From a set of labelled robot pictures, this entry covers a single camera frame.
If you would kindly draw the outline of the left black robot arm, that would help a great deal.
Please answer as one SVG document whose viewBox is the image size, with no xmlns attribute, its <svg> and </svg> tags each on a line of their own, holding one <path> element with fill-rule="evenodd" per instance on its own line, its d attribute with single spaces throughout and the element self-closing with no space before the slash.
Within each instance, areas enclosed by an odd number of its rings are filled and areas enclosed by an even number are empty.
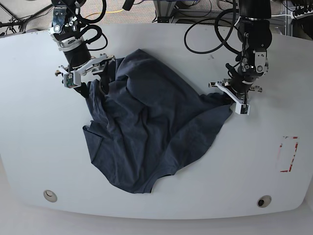
<svg viewBox="0 0 313 235">
<path fill-rule="evenodd" d="M 230 79 L 224 86 L 238 99 L 247 104 L 248 91 L 252 84 L 268 72 L 267 49 L 272 42 L 270 31 L 271 7 L 268 0 L 240 0 L 238 8 L 222 11 L 215 19 L 214 29 L 222 45 L 237 54 L 238 65 L 226 64 Z M 239 14 L 238 38 L 242 51 L 232 48 L 219 32 L 219 22 L 228 13 Z"/>
</svg>

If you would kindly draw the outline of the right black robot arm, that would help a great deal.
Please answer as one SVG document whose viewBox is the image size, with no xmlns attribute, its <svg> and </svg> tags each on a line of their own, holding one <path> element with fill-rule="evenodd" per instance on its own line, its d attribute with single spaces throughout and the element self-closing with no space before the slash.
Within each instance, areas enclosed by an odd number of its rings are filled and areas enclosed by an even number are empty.
<svg viewBox="0 0 313 235">
<path fill-rule="evenodd" d="M 68 62 L 66 67 L 59 66 L 55 75 L 62 76 L 65 88 L 74 89 L 84 98 L 88 98 L 89 88 L 82 82 L 82 77 L 91 72 L 100 77 L 99 91 L 103 95 L 108 94 L 108 66 L 115 57 L 105 53 L 99 57 L 91 55 L 92 51 L 101 51 L 108 46 L 108 38 L 101 27 L 96 25 L 105 16 L 106 1 L 102 1 L 100 16 L 94 20 L 81 15 L 81 7 L 86 3 L 84 0 L 53 0 L 51 3 L 53 19 L 48 31 Z"/>
</svg>

